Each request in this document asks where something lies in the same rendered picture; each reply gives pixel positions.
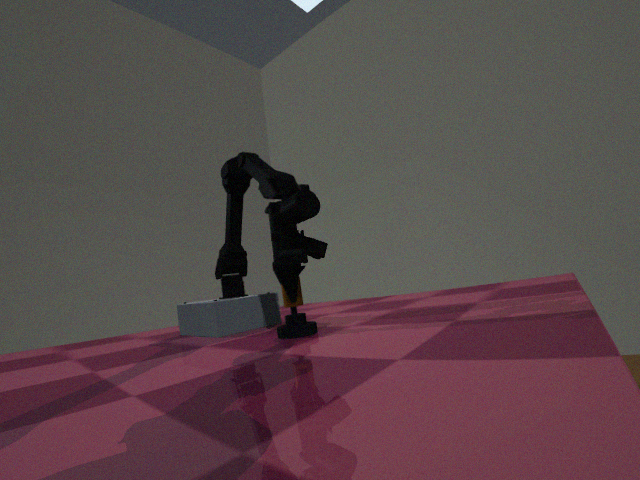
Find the orange cylinder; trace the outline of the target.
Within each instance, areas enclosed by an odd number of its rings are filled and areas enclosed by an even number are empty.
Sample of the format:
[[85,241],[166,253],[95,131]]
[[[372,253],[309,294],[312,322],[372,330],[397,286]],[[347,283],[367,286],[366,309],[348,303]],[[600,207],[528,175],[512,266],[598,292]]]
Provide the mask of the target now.
[[294,307],[294,306],[303,305],[300,277],[298,278],[298,289],[297,289],[297,301],[296,302],[291,302],[290,301],[290,299],[289,299],[288,295],[286,294],[282,284],[281,284],[281,289],[282,289],[284,307]]

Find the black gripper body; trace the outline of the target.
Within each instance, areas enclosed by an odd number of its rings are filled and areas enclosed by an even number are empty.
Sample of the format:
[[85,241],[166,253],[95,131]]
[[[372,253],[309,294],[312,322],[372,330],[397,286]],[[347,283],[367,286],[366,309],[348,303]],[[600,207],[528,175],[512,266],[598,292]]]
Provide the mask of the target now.
[[291,268],[307,263],[307,252],[299,248],[299,231],[295,226],[270,230],[273,249],[273,272],[276,269]]

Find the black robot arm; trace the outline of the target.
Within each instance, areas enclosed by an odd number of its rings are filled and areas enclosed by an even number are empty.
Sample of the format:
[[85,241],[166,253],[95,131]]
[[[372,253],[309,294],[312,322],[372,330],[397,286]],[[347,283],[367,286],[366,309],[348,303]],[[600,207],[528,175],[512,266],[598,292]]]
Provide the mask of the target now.
[[[299,184],[287,173],[277,171],[262,161],[256,153],[239,153],[221,168],[222,185],[227,193],[225,243],[219,251],[215,271],[216,280],[222,283],[223,297],[238,298],[248,296],[244,292],[242,276],[247,275],[247,252],[241,245],[243,195],[254,178],[259,183],[259,191],[269,202],[264,213],[268,213],[270,230],[295,226],[316,216],[320,211],[320,201],[309,190],[308,184]],[[315,259],[325,257],[327,243],[304,236],[298,236],[299,248]],[[233,274],[225,275],[224,274]]]

